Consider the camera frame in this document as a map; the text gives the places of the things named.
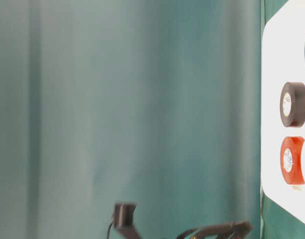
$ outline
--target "teal fabric backdrop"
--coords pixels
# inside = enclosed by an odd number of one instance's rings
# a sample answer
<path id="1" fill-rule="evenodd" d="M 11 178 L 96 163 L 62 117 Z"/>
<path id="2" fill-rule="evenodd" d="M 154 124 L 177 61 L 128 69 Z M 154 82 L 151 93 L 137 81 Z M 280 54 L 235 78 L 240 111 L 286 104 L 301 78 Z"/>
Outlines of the teal fabric backdrop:
<path id="1" fill-rule="evenodd" d="M 0 239 L 260 233 L 260 2 L 0 0 Z M 120 238 L 112 232 L 112 239 Z"/>

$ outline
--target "black cable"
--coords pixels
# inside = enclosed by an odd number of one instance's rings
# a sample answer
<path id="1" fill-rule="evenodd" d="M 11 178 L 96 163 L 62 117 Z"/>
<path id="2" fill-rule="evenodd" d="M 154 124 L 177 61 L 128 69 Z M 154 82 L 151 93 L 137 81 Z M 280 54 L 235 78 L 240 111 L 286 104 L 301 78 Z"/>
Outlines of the black cable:
<path id="1" fill-rule="evenodd" d="M 110 228 L 112 226 L 113 222 L 111 222 L 108 226 L 108 230 L 107 230 L 107 239 L 109 239 L 109 234 L 110 234 Z"/>

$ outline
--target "tape label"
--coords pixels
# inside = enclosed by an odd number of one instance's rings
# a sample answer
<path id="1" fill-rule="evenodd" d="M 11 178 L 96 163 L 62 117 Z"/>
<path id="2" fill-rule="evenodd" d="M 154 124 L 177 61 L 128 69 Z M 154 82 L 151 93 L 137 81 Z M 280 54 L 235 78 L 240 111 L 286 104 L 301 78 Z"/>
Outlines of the tape label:
<path id="1" fill-rule="evenodd" d="M 289 116 L 292 108 L 292 98 L 288 92 L 284 95 L 283 98 L 283 113 L 284 116 Z"/>
<path id="2" fill-rule="evenodd" d="M 284 161 L 284 168 L 286 172 L 289 173 L 293 166 L 292 152 L 289 148 L 285 149 L 283 161 Z"/>

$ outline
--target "white board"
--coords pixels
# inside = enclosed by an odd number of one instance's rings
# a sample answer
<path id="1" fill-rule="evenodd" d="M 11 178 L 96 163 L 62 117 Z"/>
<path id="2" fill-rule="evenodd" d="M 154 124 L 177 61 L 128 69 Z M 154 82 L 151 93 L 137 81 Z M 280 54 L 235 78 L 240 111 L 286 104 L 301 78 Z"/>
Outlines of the white board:
<path id="1" fill-rule="evenodd" d="M 286 82 L 305 84 L 304 48 L 305 0 L 289 0 L 267 22 L 263 33 L 261 180 L 264 193 L 303 223 L 305 184 L 293 186 L 284 181 L 280 167 L 280 151 L 286 136 L 305 138 L 305 123 L 302 127 L 283 126 L 280 97 Z"/>

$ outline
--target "red electrical tape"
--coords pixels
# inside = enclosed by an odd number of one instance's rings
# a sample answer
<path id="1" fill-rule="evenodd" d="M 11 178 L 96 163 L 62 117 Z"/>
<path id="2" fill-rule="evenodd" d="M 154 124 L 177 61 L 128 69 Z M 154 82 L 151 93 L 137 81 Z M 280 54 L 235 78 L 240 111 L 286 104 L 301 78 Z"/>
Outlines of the red electrical tape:
<path id="1" fill-rule="evenodd" d="M 287 184 L 304 184 L 301 167 L 303 137 L 286 137 L 281 148 L 281 170 Z"/>

